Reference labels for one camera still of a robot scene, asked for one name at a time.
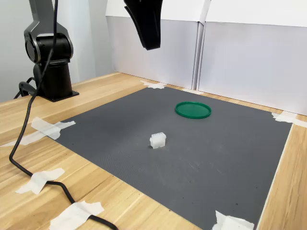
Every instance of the green plastic lid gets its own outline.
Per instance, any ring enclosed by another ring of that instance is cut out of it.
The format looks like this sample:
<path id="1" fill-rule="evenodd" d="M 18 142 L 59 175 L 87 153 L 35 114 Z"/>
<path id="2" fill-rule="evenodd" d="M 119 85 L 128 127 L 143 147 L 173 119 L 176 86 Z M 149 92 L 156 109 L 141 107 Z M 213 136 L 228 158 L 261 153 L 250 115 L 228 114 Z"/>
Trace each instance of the green plastic lid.
<path id="1" fill-rule="evenodd" d="M 202 119 L 211 115 L 211 108 L 199 102 L 180 102 L 176 105 L 175 111 L 180 116 L 191 119 Z"/>

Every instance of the power cord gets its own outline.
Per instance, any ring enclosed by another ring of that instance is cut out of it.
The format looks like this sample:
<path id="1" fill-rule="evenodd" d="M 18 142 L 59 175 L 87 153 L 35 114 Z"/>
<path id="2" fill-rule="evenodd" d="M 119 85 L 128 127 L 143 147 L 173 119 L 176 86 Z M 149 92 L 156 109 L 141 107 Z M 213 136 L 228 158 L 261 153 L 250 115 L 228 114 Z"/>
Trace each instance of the power cord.
<path id="1" fill-rule="evenodd" d="M 34 77 L 30 77 L 28 80 L 27 80 L 27 83 L 30 83 L 32 80 L 35 81 Z M 16 96 L 14 96 L 14 99 L 18 98 L 20 96 L 21 92 L 19 91 Z"/>
<path id="2" fill-rule="evenodd" d="M 34 92 L 34 94 L 32 95 L 30 101 L 29 101 L 29 104 L 28 104 L 28 108 L 27 108 L 27 112 L 26 112 L 26 116 L 25 116 L 25 119 L 24 119 L 24 124 L 23 124 L 23 127 L 21 129 L 21 132 L 17 138 L 17 141 L 10 153 L 10 162 L 15 165 L 17 168 L 19 168 L 21 171 L 23 171 L 25 174 L 29 175 L 29 176 L 32 176 L 33 173 L 31 173 L 30 171 L 28 171 L 27 169 L 25 169 L 23 166 L 21 166 L 19 163 L 17 163 L 14 159 L 13 159 L 13 156 L 20 144 L 20 141 L 21 139 L 23 138 L 23 135 L 24 135 L 24 132 L 25 132 L 25 128 L 27 127 L 27 124 L 28 124 L 28 120 L 29 120 L 29 115 L 30 115 L 30 111 L 31 111 L 31 105 L 34 101 L 34 99 L 36 98 L 39 90 L 40 90 L 40 87 L 41 87 L 41 84 L 42 84 L 42 81 L 43 81 L 43 78 L 44 78 L 44 75 L 46 73 L 46 70 L 47 68 L 49 67 L 50 65 L 50 62 L 51 62 L 51 58 L 52 58 L 52 55 L 53 55 L 53 52 L 54 52 L 54 48 L 55 48 L 55 45 L 57 43 L 57 17 L 58 17 L 58 3 L 59 3 L 59 0 L 55 0 L 55 7 L 54 7 L 54 17 L 53 17 L 53 46 L 49 52 L 49 55 L 48 55 L 48 59 L 47 59 L 47 62 L 46 62 L 46 65 L 44 67 L 44 70 L 42 72 L 42 80 L 39 82 L 39 84 L 37 85 L 37 88 L 36 88 L 36 91 Z M 64 193 L 65 195 L 67 196 L 67 198 L 69 199 L 69 201 L 73 204 L 75 203 L 75 200 L 72 198 L 72 196 L 70 195 L 68 189 L 66 188 L 66 186 L 61 183 L 61 182 L 56 182 L 56 181 L 47 181 L 46 184 L 51 184 L 51 185 L 58 185 L 58 186 L 61 186 L 62 189 L 64 190 Z M 111 229 L 113 230 L 118 230 L 118 228 L 112 224 L 111 222 L 105 220 L 105 219 L 102 219 L 100 217 L 97 217 L 97 216 L 94 216 L 94 215 L 90 215 L 89 219 L 92 219 L 92 220 L 95 220 L 99 223 L 102 223 L 108 227 L 110 227 Z"/>

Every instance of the wooden table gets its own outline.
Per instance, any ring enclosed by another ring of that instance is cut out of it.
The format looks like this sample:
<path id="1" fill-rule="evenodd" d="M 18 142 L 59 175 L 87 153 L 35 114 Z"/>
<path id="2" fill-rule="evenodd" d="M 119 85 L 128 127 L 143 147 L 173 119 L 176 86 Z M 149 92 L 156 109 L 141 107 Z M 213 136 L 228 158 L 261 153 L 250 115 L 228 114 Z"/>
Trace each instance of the wooden table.
<path id="1" fill-rule="evenodd" d="M 36 98 L 29 122 L 36 116 L 56 123 L 120 97 L 145 88 L 137 78 L 114 73 L 73 85 L 80 93 L 57 103 Z M 281 110 L 204 93 L 204 96 L 242 104 L 270 112 Z M 17 138 L 24 121 L 29 97 L 0 103 L 0 145 Z M 298 119 L 307 121 L 306 116 Z M 273 185 L 262 213 L 260 230 L 307 229 L 307 133 L 292 125 Z M 27 126 L 25 135 L 35 130 Z M 48 229 L 50 220 L 70 203 L 58 186 L 46 185 L 39 195 L 16 194 L 29 177 L 9 162 L 12 147 L 0 148 L 0 229 Z M 19 146 L 14 156 L 31 172 L 63 168 L 57 180 L 63 182 L 76 201 L 101 202 L 105 209 L 99 216 L 119 229 L 198 229 L 163 205 L 97 167 L 78 154 L 45 137 L 27 146 Z M 87 220 L 81 229 L 107 229 Z"/>

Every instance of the white tape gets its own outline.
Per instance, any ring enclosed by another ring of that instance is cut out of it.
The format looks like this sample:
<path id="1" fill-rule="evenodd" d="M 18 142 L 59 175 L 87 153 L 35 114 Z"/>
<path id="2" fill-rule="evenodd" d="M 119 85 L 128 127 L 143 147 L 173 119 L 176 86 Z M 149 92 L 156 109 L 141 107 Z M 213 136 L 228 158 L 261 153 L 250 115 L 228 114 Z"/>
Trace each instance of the white tape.
<path id="1" fill-rule="evenodd" d="M 69 126 L 75 125 L 76 123 L 74 121 L 63 123 L 63 122 L 57 122 L 54 125 L 49 124 L 48 122 L 36 117 L 33 119 L 31 126 L 39 131 L 36 131 L 32 134 L 23 136 L 21 139 L 20 144 L 21 145 L 28 145 L 30 143 L 33 143 L 35 141 L 40 140 L 41 138 L 45 136 L 49 136 L 52 139 L 57 139 L 60 136 L 59 130 L 67 128 Z M 7 147 L 7 146 L 14 146 L 16 143 L 16 140 L 11 141 L 10 143 L 7 143 L 5 145 L 2 145 L 1 147 Z"/>
<path id="2" fill-rule="evenodd" d="M 52 171 L 36 172 L 31 176 L 30 181 L 16 191 L 16 193 L 26 193 L 32 191 L 34 194 L 39 194 L 42 191 L 47 181 L 54 181 L 63 175 L 63 169 L 55 169 Z"/>
<path id="3" fill-rule="evenodd" d="M 73 203 L 50 222 L 50 230 L 73 230 L 86 222 L 90 215 L 97 216 L 104 209 L 99 202 L 87 204 L 85 201 Z"/>
<path id="4" fill-rule="evenodd" d="M 147 85 L 148 88 L 153 88 L 153 89 L 164 89 L 164 86 L 167 85 L 166 83 L 161 83 L 161 82 L 159 82 L 157 84 L 145 82 L 143 80 L 141 82 L 143 82 L 144 85 Z"/>
<path id="5" fill-rule="evenodd" d="M 190 93 L 194 93 L 194 94 L 198 94 L 198 95 L 201 95 L 201 94 L 204 93 L 204 92 L 200 92 L 200 91 L 196 91 L 196 90 L 189 90 L 189 89 L 183 89 L 182 91 L 190 92 Z"/>
<path id="6" fill-rule="evenodd" d="M 50 124 L 39 117 L 35 117 L 33 119 L 31 127 L 35 128 L 37 131 L 40 131 L 41 133 L 45 134 L 46 136 L 49 136 L 54 140 L 58 139 L 60 136 L 59 132 L 61 131 L 61 129 L 59 127 L 56 127 L 55 125 Z"/>
<path id="7" fill-rule="evenodd" d="M 301 121 L 301 120 L 296 119 L 297 114 L 290 113 L 290 112 L 287 112 L 287 111 L 283 111 L 281 114 L 272 113 L 272 115 L 273 115 L 273 118 L 275 118 L 276 121 L 293 123 L 297 126 L 307 128 L 307 122 L 306 121 Z"/>
<path id="8" fill-rule="evenodd" d="M 253 230 L 254 224 L 249 223 L 244 219 L 239 219 L 231 216 L 225 216 L 218 211 L 216 214 L 216 224 L 212 230 Z"/>

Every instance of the white block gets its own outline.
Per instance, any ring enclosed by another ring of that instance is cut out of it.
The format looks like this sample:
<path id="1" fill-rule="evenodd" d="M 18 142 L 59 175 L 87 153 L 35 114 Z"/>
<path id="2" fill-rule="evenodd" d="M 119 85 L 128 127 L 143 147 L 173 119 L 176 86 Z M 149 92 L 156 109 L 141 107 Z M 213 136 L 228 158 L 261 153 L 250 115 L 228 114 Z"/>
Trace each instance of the white block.
<path id="1" fill-rule="evenodd" d="M 166 140 L 166 135 L 164 133 L 152 134 L 152 137 L 149 139 L 150 145 L 153 149 L 164 147 L 165 140 Z"/>

